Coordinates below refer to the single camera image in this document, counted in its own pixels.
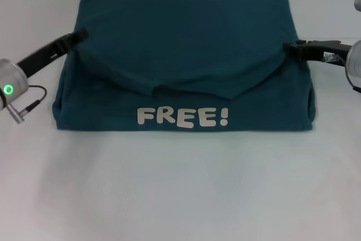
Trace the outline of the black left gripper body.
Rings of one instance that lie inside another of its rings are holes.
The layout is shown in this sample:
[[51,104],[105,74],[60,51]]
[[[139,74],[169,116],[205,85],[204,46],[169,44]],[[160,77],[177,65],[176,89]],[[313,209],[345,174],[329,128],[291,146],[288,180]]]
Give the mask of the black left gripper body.
[[54,60],[59,59],[71,50],[71,34],[66,34],[17,63],[20,69],[30,78],[44,67],[48,66]]

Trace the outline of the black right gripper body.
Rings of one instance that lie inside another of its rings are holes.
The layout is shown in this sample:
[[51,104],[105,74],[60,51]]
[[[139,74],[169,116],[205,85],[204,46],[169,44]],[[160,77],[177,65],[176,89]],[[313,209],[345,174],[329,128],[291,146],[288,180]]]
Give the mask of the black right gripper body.
[[343,64],[351,49],[340,41],[300,41],[298,59],[330,64]]

